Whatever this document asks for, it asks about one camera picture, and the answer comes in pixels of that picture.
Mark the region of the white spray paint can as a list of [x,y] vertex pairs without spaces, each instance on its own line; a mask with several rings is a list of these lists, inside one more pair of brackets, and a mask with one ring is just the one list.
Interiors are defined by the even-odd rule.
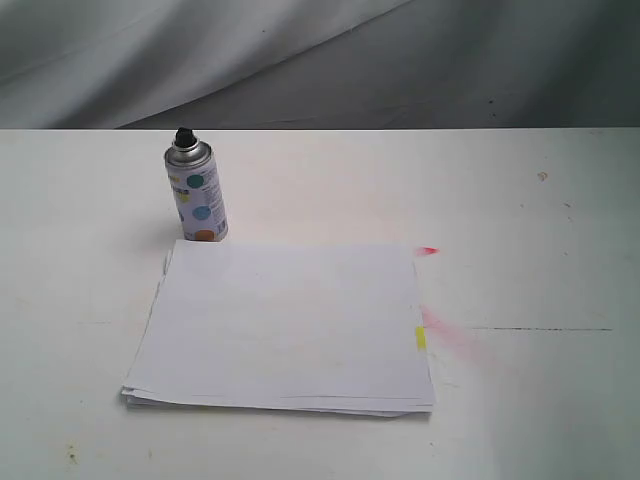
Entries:
[[164,164],[186,240],[219,242],[228,232],[212,147],[181,127],[164,153]]

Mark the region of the white paper stack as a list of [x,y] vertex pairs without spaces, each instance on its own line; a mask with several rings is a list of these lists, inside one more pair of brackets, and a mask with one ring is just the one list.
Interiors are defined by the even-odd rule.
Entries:
[[179,240],[122,393],[191,406],[430,412],[413,251]]

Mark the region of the grey backdrop cloth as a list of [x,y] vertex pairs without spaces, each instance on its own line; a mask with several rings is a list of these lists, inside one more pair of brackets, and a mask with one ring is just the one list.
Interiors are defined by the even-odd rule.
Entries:
[[619,127],[635,1],[5,1],[5,128]]

